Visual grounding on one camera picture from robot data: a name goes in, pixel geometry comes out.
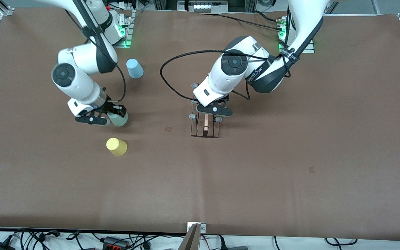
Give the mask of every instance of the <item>table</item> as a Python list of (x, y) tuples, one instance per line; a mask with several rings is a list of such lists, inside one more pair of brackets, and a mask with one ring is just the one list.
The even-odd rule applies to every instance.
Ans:
[[(271, 17), (281, 16), (275, 12)], [(237, 17), (271, 24), (256, 14)], [(400, 22), (326, 16), (316, 54), (303, 54), (270, 94), (232, 95), (220, 138), (189, 135), (192, 105), (160, 79), (181, 53), (252, 35), (272, 54), (276, 32), (219, 16), (145, 11), (119, 65), (124, 127), (76, 123), (51, 82), (60, 49), (85, 38), (63, 10), (15, 10), (0, 25), (0, 226), (400, 240)], [(189, 95), (219, 54), (164, 71)], [(93, 76), (112, 98), (118, 72)], [(238, 91), (243, 92), (244, 84)], [(114, 157), (110, 137), (129, 149)]]

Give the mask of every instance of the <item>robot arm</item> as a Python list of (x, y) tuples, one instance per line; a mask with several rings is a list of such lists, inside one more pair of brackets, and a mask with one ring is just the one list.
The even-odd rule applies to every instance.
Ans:
[(281, 51), (286, 65), (283, 59), (270, 56), (254, 38), (250, 36), (236, 38), (225, 50), (237, 49), (246, 54), (268, 59), (263, 61), (247, 57), (247, 68), (241, 73), (238, 71), (240, 74), (235, 76), (237, 72), (231, 72), (226, 65), (232, 66), (231, 63), (234, 60), (232, 62), (223, 60), (226, 55), (222, 54), (214, 63), (208, 77), (194, 90), (195, 97), (203, 106), (206, 107), (228, 95), (244, 77), (251, 87), (260, 93), (272, 92), (280, 85), (287, 73), (285, 66), (290, 68), (299, 60), (299, 55), (322, 26), (323, 13), (329, 0), (289, 0), (288, 2), (297, 33), (291, 46)]
[[(91, 8), (84, 0), (37, 0), (42, 3), (48, 3), (61, 7), (71, 12), (82, 27), (84, 36), (95, 42), (75, 46), (73, 48), (62, 49), (58, 53), (58, 63), (71, 63), (83, 70), (86, 74), (107, 73), (115, 68), (118, 61), (116, 52), (112, 47), (106, 35), (92, 13)], [(99, 19), (103, 16), (109, 16), (108, 11), (101, 0), (88, 1)], [(108, 58), (101, 50), (107, 52)]]
[(105, 90), (89, 77), (90, 74), (111, 72), (118, 61), (115, 50), (106, 38), (101, 25), (98, 24), (97, 19), (111, 18), (103, 2), (101, 0), (38, 1), (73, 13), (81, 24), (83, 34), (93, 41), (62, 49), (58, 53), (58, 63), (51, 73), (54, 84), (71, 98), (68, 107), (76, 117), (76, 121), (108, 125), (109, 120), (101, 117), (101, 114), (125, 117), (125, 107), (109, 102), (111, 98)]

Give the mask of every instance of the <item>black plug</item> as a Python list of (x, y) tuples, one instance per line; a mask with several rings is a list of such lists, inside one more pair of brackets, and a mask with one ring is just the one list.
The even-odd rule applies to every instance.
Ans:
[(49, 231), (47, 234), (41, 233), (40, 236), (38, 237), (39, 242), (43, 243), (46, 240), (46, 236), (48, 236), (48, 235), (53, 235), (55, 237), (58, 237), (58, 236), (60, 236), (60, 232), (57, 230), (52, 230), (52, 231)]
[(226, 247), (225, 239), (223, 238), (223, 236), (219, 235), (219, 237), (220, 237), (220, 241), (222, 242), (222, 247), (220, 248), (220, 250), (228, 250), (228, 248)]
[(144, 250), (151, 250), (151, 243), (148, 241), (148, 242), (145, 242), (145, 243), (143, 243), (143, 249)]

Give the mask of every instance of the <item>yellow paper cup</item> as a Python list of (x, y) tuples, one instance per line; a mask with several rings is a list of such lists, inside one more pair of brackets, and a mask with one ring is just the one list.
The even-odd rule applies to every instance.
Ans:
[(106, 147), (117, 156), (123, 155), (127, 150), (126, 142), (115, 137), (110, 138), (106, 142)]

